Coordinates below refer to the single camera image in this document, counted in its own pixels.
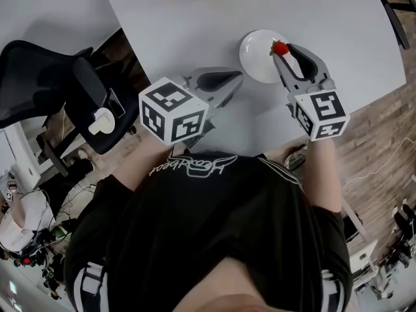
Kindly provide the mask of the person's black shirt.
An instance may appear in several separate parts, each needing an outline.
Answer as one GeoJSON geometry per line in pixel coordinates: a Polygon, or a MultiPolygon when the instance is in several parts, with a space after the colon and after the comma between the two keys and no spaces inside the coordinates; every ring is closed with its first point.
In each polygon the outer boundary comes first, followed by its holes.
{"type": "Polygon", "coordinates": [[[172,312],[223,259],[244,263],[265,302],[322,312],[324,284],[344,311],[353,277],[340,214],[312,206],[297,179],[260,157],[170,157],[131,191],[98,182],[64,263],[77,311],[172,312]]]}

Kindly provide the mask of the white plastic holder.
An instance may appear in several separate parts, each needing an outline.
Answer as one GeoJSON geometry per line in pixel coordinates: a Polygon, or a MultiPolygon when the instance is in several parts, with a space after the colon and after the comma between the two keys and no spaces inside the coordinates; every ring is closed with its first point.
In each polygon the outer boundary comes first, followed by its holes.
{"type": "Polygon", "coordinates": [[[104,133],[108,135],[114,131],[115,118],[109,109],[105,107],[99,108],[94,113],[94,119],[93,123],[88,127],[91,134],[104,133]]]}

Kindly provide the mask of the black smartphone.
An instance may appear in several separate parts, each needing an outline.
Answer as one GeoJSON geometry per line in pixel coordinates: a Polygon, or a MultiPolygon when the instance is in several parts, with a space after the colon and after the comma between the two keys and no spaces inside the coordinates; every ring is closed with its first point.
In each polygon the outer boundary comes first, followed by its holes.
{"type": "Polygon", "coordinates": [[[112,88],[109,88],[109,97],[107,103],[115,118],[120,119],[125,114],[125,109],[123,108],[120,100],[112,88]]]}

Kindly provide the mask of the person's right forearm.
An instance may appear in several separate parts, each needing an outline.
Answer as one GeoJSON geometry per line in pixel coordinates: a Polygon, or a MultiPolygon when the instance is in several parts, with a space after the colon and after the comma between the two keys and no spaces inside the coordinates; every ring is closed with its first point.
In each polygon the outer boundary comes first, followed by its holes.
{"type": "Polygon", "coordinates": [[[333,213],[341,212],[341,180],[331,138],[308,143],[302,186],[311,205],[333,213]]]}

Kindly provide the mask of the small red object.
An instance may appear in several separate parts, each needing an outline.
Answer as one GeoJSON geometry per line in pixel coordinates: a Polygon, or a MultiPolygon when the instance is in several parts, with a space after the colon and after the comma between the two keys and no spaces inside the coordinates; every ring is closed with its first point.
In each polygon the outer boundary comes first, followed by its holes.
{"type": "Polygon", "coordinates": [[[279,55],[284,56],[290,52],[289,46],[282,42],[281,40],[273,41],[272,46],[270,48],[270,56],[272,55],[279,55]]]}

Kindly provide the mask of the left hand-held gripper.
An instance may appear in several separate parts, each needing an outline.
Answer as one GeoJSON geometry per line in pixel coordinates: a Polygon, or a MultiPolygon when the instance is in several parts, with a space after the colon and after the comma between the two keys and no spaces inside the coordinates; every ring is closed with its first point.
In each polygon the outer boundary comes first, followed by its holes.
{"type": "Polygon", "coordinates": [[[242,72],[228,67],[163,77],[138,96],[141,124],[167,146],[184,142],[191,148],[214,130],[214,108],[223,107],[242,82],[242,72]]]}

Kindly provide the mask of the person's right grey shoe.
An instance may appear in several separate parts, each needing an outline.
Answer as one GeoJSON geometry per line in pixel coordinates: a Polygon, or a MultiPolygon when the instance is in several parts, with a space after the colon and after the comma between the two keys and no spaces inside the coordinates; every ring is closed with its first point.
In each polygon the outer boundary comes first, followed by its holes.
{"type": "Polygon", "coordinates": [[[295,172],[297,169],[302,167],[302,165],[306,161],[306,150],[306,144],[294,148],[293,152],[290,153],[284,161],[284,166],[286,167],[286,169],[288,169],[291,172],[295,172]]]}

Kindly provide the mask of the white desk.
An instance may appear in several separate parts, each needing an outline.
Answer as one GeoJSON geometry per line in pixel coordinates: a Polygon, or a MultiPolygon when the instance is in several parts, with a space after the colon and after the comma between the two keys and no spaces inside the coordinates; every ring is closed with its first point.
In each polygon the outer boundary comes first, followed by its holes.
{"type": "Polygon", "coordinates": [[[0,129],[0,176],[8,172],[24,192],[37,186],[41,178],[40,165],[19,122],[0,129]]]}

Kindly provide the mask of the black mesh office chair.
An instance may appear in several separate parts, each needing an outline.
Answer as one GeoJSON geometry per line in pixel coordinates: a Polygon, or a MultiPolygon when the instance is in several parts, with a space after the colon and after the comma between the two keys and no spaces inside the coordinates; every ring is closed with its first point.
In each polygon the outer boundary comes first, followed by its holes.
{"type": "Polygon", "coordinates": [[[138,92],[128,81],[137,58],[128,65],[110,61],[104,54],[86,48],[63,55],[23,40],[8,43],[0,53],[0,128],[40,116],[51,117],[63,110],[74,129],[56,146],[42,137],[41,149],[58,171],[68,175],[60,158],[81,135],[99,155],[111,150],[126,134],[135,134],[139,115],[138,92]],[[111,134],[93,135],[88,127],[94,113],[110,109],[109,88],[116,93],[125,114],[115,118],[111,134]]]}

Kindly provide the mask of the light grey table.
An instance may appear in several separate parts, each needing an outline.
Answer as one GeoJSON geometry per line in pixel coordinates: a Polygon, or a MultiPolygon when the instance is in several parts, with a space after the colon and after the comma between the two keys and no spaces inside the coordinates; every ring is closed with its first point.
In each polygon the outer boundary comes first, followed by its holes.
{"type": "Polygon", "coordinates": [[[109,0],[148,79],[196,68],[240,68],[239,47],[266,29],[327,65],[347,112],[406,82],[380,0],[109,0]]]}

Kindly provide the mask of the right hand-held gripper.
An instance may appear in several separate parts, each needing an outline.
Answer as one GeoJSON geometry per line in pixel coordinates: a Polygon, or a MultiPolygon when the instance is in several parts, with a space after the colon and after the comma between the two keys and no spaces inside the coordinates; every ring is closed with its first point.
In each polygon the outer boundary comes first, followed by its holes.
{"type": "Polygon", "coordinates": [[[299,78],[285,57],[273,53],[274,65],[289,91],[288,108],[311,141],[334,138],[346,129],[350,115],[345,111],[335,83],[324,61],[310,50],[288,44],[303,74],[299,78]]]}

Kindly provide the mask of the person's neck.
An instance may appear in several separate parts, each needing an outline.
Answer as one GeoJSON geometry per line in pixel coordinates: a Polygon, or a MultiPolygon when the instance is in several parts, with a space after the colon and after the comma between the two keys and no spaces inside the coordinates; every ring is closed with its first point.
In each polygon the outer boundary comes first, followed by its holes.
{"type": "Polygon", "coordinates": [[[172,312],[290,312],[267,305],[246,265],[227,257],[195,285],[172,312]]]}

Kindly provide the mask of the person's left forearm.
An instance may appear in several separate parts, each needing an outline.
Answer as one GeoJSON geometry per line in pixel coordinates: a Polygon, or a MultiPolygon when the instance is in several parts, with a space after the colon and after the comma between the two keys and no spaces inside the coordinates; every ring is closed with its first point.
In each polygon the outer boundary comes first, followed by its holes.
{"type": "Polygon", "coordinates": [[[123,186],[135,191],[153,168],[166,162],[172,148],[149,135],[117,166],[112,175],[123,186]]]}

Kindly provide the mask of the white round plate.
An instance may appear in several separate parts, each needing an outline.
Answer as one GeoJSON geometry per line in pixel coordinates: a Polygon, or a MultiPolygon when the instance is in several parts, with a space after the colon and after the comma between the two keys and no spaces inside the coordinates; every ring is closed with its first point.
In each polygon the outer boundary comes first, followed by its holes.
{"type": "Polygon", "coordinates": [[[247,34],[240,44],[239,58],[244,71],[255,81],[264,84],[281,83],[270,51],[274,42],[287,43],[280,33],[271,30],[256,30],[247,34]]]}

